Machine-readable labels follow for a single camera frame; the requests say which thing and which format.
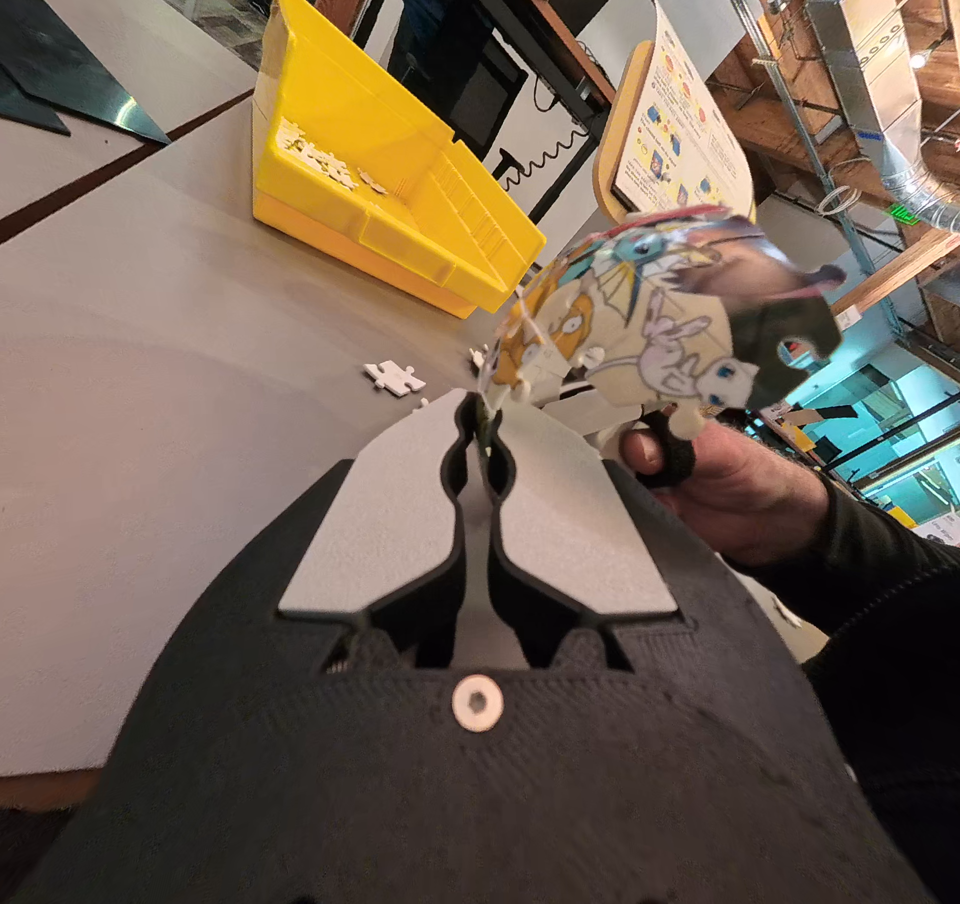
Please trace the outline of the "heap of white puzzle pieces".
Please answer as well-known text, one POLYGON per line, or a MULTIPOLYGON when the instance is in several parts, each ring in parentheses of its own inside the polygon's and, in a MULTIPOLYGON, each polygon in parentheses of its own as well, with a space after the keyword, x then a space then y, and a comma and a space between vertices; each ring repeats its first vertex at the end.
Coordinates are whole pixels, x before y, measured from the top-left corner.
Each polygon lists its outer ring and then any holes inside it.
POLYGON ((364 185, 379 196, 388 194, 388 190, 366 171, 358 167, 351 169, 347 162, 319 148, 308 139, 298 124, 287 118, 279 119, 274 141, 282 153, 292 156, 311 171, 321 174, 349 192, 364 185))

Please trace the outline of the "brown wooden desk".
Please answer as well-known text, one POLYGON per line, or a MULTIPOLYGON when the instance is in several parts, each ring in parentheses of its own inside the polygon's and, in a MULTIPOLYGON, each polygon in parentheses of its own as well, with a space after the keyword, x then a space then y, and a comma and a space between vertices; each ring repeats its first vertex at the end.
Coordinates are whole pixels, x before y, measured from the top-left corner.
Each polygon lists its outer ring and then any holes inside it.
POLYGON ((610 107, 617 90, 578 43, 549 0, 503 0, 536 49, 579 94, 598 107, 610 107))

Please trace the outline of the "yellow plastic bin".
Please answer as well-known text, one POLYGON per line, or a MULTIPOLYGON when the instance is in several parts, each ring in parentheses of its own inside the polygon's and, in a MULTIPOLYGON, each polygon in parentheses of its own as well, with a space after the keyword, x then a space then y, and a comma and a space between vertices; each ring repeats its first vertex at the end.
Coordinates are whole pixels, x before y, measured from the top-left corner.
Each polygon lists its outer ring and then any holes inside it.
POLYGON ((456 318, 499 310, 546 244, 451 128, 307 0, 271 0, 251 109, 253 216, 456 318), (388 193, 279 150, 282 117, 388 193))

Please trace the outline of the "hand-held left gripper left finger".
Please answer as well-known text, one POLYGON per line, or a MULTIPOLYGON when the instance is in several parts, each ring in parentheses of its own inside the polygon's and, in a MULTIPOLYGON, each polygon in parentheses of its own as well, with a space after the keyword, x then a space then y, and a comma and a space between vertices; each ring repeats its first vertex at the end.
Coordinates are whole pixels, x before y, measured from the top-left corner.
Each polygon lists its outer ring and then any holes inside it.
POLYGON ((477 394, 412 411, 343 462, 279 599, 292 621, 379 631, 419 668, 446 669, 467 588, 465 521, 477 394))

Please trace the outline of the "person's right forearm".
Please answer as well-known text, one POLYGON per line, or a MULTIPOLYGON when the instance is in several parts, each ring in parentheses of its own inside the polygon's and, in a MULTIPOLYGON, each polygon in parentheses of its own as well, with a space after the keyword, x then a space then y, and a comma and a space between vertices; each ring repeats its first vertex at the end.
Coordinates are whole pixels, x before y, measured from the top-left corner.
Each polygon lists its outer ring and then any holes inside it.
POLYGON ((881 626, 932 636, 958 630, 958 549, 930 542, 819 478, 825 512, 781 557, 722 557, 793 614, 842 640, 881 626))

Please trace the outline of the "dark flat panel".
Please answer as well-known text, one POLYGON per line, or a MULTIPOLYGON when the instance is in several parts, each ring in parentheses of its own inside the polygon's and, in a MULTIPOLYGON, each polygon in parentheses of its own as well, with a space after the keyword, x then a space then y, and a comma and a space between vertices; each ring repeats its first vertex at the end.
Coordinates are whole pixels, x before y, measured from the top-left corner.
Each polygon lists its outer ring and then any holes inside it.
POLYGON ((22 91, 141 141, 168 135, 46 0, 1 0, 1 64, 22 91))
POLYGON ((22 91, 4 68, 1 68, 1 117, 27 127, 70 136, 70 129, 59 114, 49 104, 22 91))

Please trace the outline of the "silver ventilation duct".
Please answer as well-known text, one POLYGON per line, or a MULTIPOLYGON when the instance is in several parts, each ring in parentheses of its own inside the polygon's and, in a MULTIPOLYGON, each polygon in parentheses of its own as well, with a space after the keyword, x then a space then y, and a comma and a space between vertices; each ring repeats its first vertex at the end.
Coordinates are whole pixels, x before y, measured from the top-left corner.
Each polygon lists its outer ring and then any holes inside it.
POLYGON ((806 0, 846 123, 893 202, 958 233, 958 189, 922 153, 922 99, 897 0, 806 0))

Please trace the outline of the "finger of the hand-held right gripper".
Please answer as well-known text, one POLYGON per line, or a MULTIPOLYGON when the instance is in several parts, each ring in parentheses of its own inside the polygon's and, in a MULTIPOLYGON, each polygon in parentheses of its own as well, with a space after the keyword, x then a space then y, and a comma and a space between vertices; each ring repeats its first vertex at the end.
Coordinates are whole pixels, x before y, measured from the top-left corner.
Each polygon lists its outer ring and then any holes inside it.
POLYGON ((614 404, 598 389, 580 384, 562 389, 558 397, 545 402, 541 410, 584 438, 640 419, 639 403, 614 404))

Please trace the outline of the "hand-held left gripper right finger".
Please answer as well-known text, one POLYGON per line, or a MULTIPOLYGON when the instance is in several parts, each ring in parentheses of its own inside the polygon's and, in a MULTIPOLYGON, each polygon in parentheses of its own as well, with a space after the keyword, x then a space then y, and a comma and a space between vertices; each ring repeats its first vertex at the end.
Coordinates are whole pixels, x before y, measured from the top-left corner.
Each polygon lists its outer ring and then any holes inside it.
POLYGON ((505 402, 484 430, 493 505, 492 608, 527 664, 548 668, 568 636, 597 634, 601 659, 620 626, 673 626, 681 610, 613 480, 619 467, 534 406, 505 402))

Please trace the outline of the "black desk frame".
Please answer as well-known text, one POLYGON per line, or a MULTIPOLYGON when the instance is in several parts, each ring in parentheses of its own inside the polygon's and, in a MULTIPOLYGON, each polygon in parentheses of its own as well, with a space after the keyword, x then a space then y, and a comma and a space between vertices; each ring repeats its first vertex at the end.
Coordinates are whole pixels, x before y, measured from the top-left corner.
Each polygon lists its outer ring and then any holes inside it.
POLYGON ((598 107, 586 94, 579 94, 563 78, 534 44, 531 36, 522 27, 518 18, 509 10, 504 0, 474 0, 507 44, 518 53, 523 62, 545 84, 566 110, 581 133, 571 137, 572 155, 559 171, 558 176, 534 204, 529 214, 534 224, 539 224, 558 201, 563 191, 585 166, 599 147, 613 106, 598 107))

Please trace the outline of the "wooden instruction board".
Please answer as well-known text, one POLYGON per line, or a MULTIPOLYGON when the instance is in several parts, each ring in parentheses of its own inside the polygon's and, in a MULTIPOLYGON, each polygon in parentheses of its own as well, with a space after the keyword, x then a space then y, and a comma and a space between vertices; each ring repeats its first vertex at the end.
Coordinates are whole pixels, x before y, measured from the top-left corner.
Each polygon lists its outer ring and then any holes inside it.
POLYGON ((740 143, 659 0, 654 36, 636 45, 593 162, 598 209, 620 225, 718 205, 754 222, 754 182, 740 143))

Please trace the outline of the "grey metal pipe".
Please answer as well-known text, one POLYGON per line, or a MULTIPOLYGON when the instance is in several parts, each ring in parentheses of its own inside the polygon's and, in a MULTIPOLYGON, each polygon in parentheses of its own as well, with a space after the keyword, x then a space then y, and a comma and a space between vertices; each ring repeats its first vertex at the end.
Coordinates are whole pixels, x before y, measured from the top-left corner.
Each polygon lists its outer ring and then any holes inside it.
MULTIPOLYGON (((764 26, 761 23, 762 16, 753 13, 748 0, 729 1, 741 20, 745 34, 750 38, 754 46, 755 58, 759 61, 759 65, 765 70, 768 79, 774 87, 775 93, 779 97, 786 114, 792 122, 794 131, 810 163, 812 172, 816 178, 818 178, 826 192, 829 193, 836 190, 837 184, 821 160, 817 151, 816 142, 804 122, 800 107, 790 92, 779 59, 774 53, 773 38, 767 36, 764 26)), ((862 276, 862 281, 860 285, 857 286, 857 289, 861 290, 866 283, 866 279, 876 273, 874 263, 863 242, 863 236, 858 232, 857 226, 845 210, 838 211, 833 215, 821 215, 820 219, 822 221, 830 219, 838 223, 862 276)))

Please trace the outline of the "person's right hand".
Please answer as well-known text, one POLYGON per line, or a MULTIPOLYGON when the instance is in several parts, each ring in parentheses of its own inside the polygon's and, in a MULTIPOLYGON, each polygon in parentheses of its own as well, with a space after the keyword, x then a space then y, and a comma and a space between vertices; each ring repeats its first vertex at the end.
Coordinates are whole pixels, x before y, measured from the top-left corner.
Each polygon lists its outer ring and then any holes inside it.
POLYGON ((830 509, 814 473, 715 420, 693 451, 691 475, 653 493, 714 552, 758 569, 810 548, 830 509))

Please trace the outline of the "partly built puzzle ball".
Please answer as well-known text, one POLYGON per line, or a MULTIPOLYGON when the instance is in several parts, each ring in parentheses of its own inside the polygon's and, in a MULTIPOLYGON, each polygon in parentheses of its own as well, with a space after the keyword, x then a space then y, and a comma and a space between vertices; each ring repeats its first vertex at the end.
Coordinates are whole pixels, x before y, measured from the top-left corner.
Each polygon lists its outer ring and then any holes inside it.
POLYGON ((691 440, 706 409, 761 411, 809 377, 789 346, 825 361, 842 344, 827 294, 834 263, 804 270, 746 216, 714 205, 587 236, 517 293, 479 372, 494 413, 543 407, 571 375, 609 406, 674 404, 691 440))

